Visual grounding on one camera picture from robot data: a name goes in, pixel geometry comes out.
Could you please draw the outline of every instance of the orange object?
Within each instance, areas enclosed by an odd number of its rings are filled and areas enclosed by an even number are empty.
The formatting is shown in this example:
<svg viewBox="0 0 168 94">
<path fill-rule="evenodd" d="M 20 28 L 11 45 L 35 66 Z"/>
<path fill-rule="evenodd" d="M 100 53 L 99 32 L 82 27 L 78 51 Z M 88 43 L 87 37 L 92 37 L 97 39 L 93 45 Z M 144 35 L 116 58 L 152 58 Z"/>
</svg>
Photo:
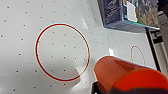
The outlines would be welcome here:
<svg viewBox="0 0 168 94">
<path fill-rule="evenodd" d="M 112 87 L 122 91 L 134 88 L 168 90 L 168 79 L 159 71 L 112 56 L 101 58 L 94 68 L 97 81 L 105 92 Z"/>
</svg>

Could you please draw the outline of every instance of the red object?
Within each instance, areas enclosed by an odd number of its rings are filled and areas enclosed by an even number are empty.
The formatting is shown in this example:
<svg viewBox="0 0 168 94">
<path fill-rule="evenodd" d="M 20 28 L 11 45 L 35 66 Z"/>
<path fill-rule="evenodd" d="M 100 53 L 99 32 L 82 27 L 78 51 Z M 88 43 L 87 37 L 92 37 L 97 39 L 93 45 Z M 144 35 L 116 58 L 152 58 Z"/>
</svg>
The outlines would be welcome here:
<svg viewBox="0 0 168 94">
<path fill-rule="evenodd" d="M 97 81 L 105 92 L 112 87 L 122 91 L 135 88 L 168 90 L 168 79 L 159 71 L 112 56 L 101 58 L 94 68 Z"/>
<path fill-rule="evenodd" d="M 49 28 L 55 27 L 55 26 L 65 26 L 65 27 L 69 27 L 69 28 L 71 28 L 71 29 L 74 29 L 74 30 L 83 38 L 83 40 L 85 41 L 85 44 L 86 44 L 86 46 L 87 46 L 87 52 L 88 52 L 87 65 L 86 65 L 85 69 L 83 70 L 83 72 L 82 72 L 81 74 L 79 74 L 78 76 L 76 76 L 76 77 L 74 77 L 74 78 L 72 78 L 72 79 L 60 79 L 60 78 L 57 78 L 57 77 L 52 76 L 52 75 L 51 75 L 49 72 L 47 72 L 47 71 L 45 70 L 45 68 L 42 66 L 42 63 L 40 62 L 40 59 L 39 59 L 39 56 L 38 56 L 38 44 L 39 44 L 40 38 L 42 37 L 43 33 L 46 32 Z M 49 77 L 51 77 L 51 78 L 53 78 L 53 79 L 55 79 L 55 80 L 58 80 L 58 81 L 73 81 L 73 80 L 79 78 L 79 77 L 86 71 L 86 69 L 87 69 L 87 67 L 88 67 L 88 65 L 89 65 L 89 60 L 90 60 L 89 45 L 88 45 L 88 43 L 87 43 L 85 37 L 84 37 L 84 36 L 82 35 L 82 33 L 80 33 L 75 27 L 72 27 L 72 26 L 67 25 L 67 24 L 53 24 L 53 25 L 50 25 L 50 26 L 48 26 L 47 28 L 45 28 L 45 29 L 40 33 L 40 35 L 39 35 L 38 38 L 37 38 L 36 47 L 35 47 L 35 54 L 36 54 L 37 62 L 38 62 L 38 64 L 39 64 L 39 66 L 41 67 L 41 69 L 44 71 L 44 73 L 46 73 Z"/>
</svg>

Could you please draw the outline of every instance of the dotted grid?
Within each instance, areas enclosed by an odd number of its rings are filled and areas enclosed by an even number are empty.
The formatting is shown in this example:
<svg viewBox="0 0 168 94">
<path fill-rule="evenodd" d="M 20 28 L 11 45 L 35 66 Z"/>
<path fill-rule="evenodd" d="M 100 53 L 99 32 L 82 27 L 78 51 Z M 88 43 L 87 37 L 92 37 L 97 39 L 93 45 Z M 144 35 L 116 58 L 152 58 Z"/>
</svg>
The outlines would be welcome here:
<svg viewBox="0 0 168 94">
<path fill-rule="evenodd" d="M 129 61 L 131 47 L 137 45 L 145 61 L 152 61 L 145 34 L 103 28 L 96 0 L 4 0 L 0 8 L 0 74 L 3 75 L 0 92 L 3 94 L 89 94 L 96 80 L 94 65 L 98 59 L 109 55 L 109 48 L 114 50 L 114 56 Z M 71 82 L 51 79 L 35 58 L 37 37 L 44 28 L 55 23 L 78 29 L 90 47 L 86 72 Z M 81 37 L 68 31 L 53 28 L 39 41 L 41 62 L 49 73 L 60 78 L 80 74 L 88 56 Z"/>
</svg>

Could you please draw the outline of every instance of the red ring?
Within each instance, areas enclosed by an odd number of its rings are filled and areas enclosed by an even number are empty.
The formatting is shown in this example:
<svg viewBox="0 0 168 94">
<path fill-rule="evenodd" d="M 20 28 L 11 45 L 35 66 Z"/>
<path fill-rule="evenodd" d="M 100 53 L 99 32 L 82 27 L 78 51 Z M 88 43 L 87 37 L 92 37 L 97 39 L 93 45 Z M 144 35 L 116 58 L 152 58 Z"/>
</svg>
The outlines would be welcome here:
<svg viewBox="0 0 168 94">
<path fill-rule="evenodd" d="M 65 80 L 65 79 L 59 79 L 59 78 L 56 78 L 56 77 L 52 76 L 51 74 L 49 74 L 49 73 L 44 69 L 44 67 L 42 66 L 42 64 L 40 63 L 40 60 L 39 60 L 39 58 L 38 58 L 38 53 L 37 53 L 38 42 L 39 42 L 39 40 L 40 40 L 42 34 L 43 34 L 47 29 L 49 29 L 49 28 L 51 28 L 51 27 L 54 27 L 54 26 L 67 26 L 67 27 L 70 27 L 70 28 L 76 30 L 76 32 L 78 32 L 78 33 L 81 35 L 81 37 L 83 38 L 83 40 L 84 40 L 85 43 L 86 43 L 86 46 L 87 46 L 87 49 L 88 49 L 88 62 L 87 62 L 87 65 L 86 65 L 84 71 L 83 71 L 81 74 L 79 74 L 78 76 L 76 76 L 76 77 L 74 77 L 74 78 L 72 78 L 72 79 L 67 79 L 67 80 Z M 48 26 L 47 28 L 45 28 L 45 29 L 40 33 L 40 35 L 38 36 L 38 39 L 37 39 L 37 41 L 36 41 L 35 54 L 36 54 L 36 58 L 37 58 L 38 64 L 40 65 L 41 69 L 42 69 L 48 76 L 50 76 L 51 78 L 53 78 L 53 79 L 55 79 L 55 80 L 58 80 L 58 81 L 72 81 L 72 80 L 75 80 L 75 79 L 79 78 L 79 77 L 86 71 L 86 69 L 87 69 L 87 67 L 88 67 L 88 65 L 89 65 L 89 60 L 90 60 L 89 46 L 88 46 L 88 43 L 87 43 L 85 37 L 84 37 L 77 29 L 75 29 L 74 27 L 72 27 L 72 26 L 70 26 L 70 25 L 67 25 L 67 24 L 53 24 L 53 25 L 50 25 L 50 26 Z"/>
<path fill-rule="evenodd" d="M 133 58 L 132 58 L 132 50 L 133 50 L 133 48 L 135 48 L 135 47 L 138 48 L 138 50 L 141 52 L 142 57 L 143 57 L 143 60 L 144 60 L 144 65 L 146 66 L 144 55 L 143 55 L 141 49 L 140 49 L 138 46 L 132 46 L 132 48 L 131 48 L 131 61 L 133 62 Z"/>
</svg>

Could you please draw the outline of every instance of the packaging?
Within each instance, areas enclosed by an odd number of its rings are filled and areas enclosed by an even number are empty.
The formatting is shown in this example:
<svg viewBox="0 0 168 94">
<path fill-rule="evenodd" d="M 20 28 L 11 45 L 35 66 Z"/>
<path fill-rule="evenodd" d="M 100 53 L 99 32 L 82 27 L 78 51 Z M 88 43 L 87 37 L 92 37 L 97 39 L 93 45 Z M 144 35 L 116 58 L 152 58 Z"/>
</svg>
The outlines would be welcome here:
<svg viewBox="0 0 168 94">
<path fill-rule="evenodd" d="M 98 0 L 105 28 L 144 32 L 159 29 L 157 0 Z"/>
</svg>

